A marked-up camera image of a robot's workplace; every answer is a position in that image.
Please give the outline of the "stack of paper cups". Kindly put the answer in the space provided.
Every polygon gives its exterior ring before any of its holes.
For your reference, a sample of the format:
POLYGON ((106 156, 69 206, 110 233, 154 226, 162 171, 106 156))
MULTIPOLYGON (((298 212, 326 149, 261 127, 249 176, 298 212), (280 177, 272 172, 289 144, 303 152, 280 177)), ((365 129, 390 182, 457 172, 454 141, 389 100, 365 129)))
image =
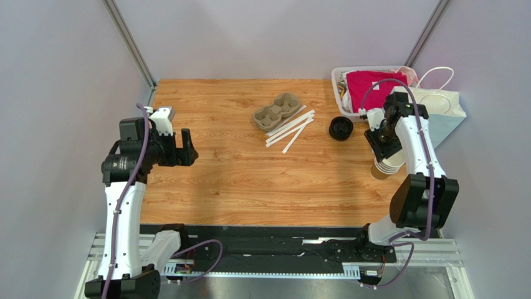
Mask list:
POLYGON ((381 161, 378 161, 376 158, 374 158, 373 165, 370 169, 370 174, 372 178, 382 181, 389 176, 396 174, 404 164, 404 153, 403 150, 400 150, 393 156, 384 158, 381 161))

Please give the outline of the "stack of black lids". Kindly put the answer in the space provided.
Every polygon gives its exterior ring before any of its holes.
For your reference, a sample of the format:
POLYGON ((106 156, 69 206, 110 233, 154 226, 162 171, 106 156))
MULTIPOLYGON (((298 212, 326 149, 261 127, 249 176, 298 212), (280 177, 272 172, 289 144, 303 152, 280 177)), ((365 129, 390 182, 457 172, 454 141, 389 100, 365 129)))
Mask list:
POLYGON ((338 141, 344 141, 349 139, 353 132, 352 121, 344 116, 338 116, 331 120, 328 127, 329 135, 338 141))

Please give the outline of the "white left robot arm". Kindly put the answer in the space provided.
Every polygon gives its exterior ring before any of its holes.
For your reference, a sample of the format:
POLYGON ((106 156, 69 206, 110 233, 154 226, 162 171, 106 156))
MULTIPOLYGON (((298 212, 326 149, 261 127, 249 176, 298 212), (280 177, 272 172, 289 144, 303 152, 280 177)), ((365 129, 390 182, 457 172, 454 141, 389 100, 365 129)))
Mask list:
POLYGON ((87 298, 158 298, 161 269, 181 248, 184 225, 166 224, 145 252, 140 251, 140 214, 147 180, 155 165, 191 166, 199 154, 190 130, 181 129, 176 146, 169 120, 142 117, 119 123, 120 138, 101 165, 107 199, 102 261, 95 279, 85 283, 87 298))

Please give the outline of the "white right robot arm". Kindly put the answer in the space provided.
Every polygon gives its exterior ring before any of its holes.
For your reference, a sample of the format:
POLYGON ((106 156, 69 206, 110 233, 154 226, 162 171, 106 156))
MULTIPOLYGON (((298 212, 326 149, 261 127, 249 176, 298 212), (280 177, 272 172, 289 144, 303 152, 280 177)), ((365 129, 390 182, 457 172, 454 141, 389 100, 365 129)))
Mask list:
POLYGON ((402 152, 408 175, 390 202, 388 215, 366 227, 368 241, 390 245, 412 235, 426 240, 442 228, 459 192, 459 183, 442 169, 429 135, 429 115, 406 92, 393 91, 383 108, 368 112, 365 131, 378 163, 402 152))

